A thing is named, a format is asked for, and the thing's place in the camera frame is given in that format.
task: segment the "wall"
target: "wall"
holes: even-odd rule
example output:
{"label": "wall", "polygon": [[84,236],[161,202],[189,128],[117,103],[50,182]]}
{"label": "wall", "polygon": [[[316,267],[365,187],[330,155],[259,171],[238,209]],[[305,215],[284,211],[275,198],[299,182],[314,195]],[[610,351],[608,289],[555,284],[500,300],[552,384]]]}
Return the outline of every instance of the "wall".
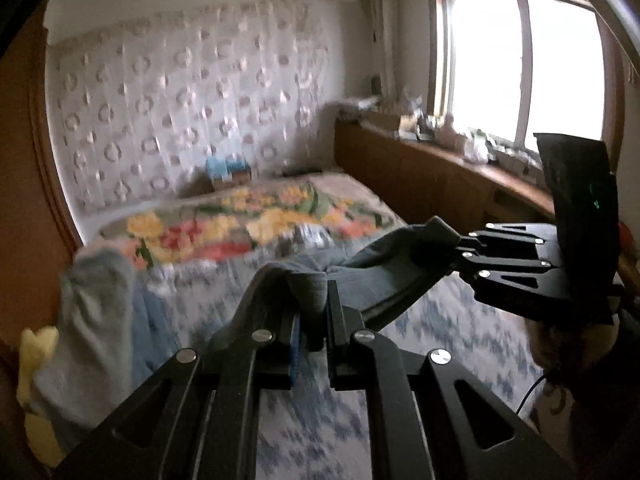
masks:
{"label": "wall", "polygon": [[[628,63],[625,62],[628,74]],[[625,83],[625,135],[618,162],[620,219],[640,244],[640,78]]]}
{"label": "wall", "polygon": [[[103,27],[158,10],[178,10],[213,4],[247,0],[49,0],[45,26],[48,41],[57,43],[93,28]],[[344,95],[367,94],[372,73],[370,28],[360,1],[351,4],[311,1],[312,10],[322,20],[324,40],[329,47],[329,67],[323,89],[323,101],[329,103]],[[321,134],[331,134],[334,113],[327,108],[322,114]],[[111,210],[105,214],[87,215],[70,207],[78,231],[85,242],[112,219],[126,215],[137,206]]]}
{"label": "wall", "polygon": [[408,86],[426,100],[429,88],[429,1],[398,0],[398,89]]}

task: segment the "bed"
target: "bed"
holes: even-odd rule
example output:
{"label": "bed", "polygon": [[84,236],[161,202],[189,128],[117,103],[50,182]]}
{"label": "bed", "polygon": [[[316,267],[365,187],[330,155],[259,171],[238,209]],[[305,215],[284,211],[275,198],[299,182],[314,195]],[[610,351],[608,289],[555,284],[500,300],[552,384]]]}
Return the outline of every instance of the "bed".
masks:
{"label": "bed", "polygon": [[[329,247],[354,254],[402,225],[346,174],[308,174],[138,213],[103,228],[85,251],[117,247],[132,263],[137,279],[162,300],[175,342],[166,348],[170,355],[179,347],[203,350],[264,263]],[[512,408],[540,374],[522,320],[474,301],[455,272],[382,333],[421,354],[447,349]],[[59,419],[52,418],[56,434]],[[303,353],[291,391],[262,394],[257,478],[371,478],[364,393],[331,390],[324,351]]]}

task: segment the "floral pattern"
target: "floral pattern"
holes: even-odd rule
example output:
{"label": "floral pattern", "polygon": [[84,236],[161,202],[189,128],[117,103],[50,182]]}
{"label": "floral pattern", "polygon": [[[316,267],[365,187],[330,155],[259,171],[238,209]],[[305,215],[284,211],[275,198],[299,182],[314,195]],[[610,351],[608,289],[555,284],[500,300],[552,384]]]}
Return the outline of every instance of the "floral pattern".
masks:
{"label": "floral pattern", "polygon": [[130,238],[127,256],[141,269],[201,258],[222,261],[266,246],[301,224],[322,226],[340,239],[369,236],[396,222],[379,203],[343,196],[339,186],[338,194],[323,190],[323,180],[285,179],[214,193],[129,216],[102,234]]}

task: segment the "window pane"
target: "window pane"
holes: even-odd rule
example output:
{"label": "window pane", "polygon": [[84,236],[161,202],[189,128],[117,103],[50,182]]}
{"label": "window pane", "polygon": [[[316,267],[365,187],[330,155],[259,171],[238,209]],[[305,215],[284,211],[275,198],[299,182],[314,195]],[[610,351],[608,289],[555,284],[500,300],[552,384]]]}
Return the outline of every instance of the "window pane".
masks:
{"label": "window pane", "polygon": [[602,136],[604,62],[595,14],[557,0],[529,0],[533,86],[525,146],[533,133]]}
{"label": "window pane", "polygon": [[456,128],[515,140],[522,73],[517,0],[456,0],[452,27]]}

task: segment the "black cable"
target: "black cable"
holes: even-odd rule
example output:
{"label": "black cable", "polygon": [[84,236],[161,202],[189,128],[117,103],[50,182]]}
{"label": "black cable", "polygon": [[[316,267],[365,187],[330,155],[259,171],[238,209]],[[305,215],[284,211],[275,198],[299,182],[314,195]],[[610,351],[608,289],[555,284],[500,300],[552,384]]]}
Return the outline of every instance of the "black cable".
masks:
{"label": "black cable", "polygon": [[538,386],[542,382],[542,379],[546,379],[545,374],[540,375],[540,377],[536,379],[536,382],[534,382],[531,385],[531,387],[529,388],[529,391],[526,394],[524,394],[524,397],[522,398],[522,402],[520,403],[520,406],[518,406],[518,409],[516,410],[516,415],[520,414],[520,410],[524,406],[524,403],[527,402],[527,399],[529,399],[529,396],[531,395],[532,391],[535,390],[536,386]]}

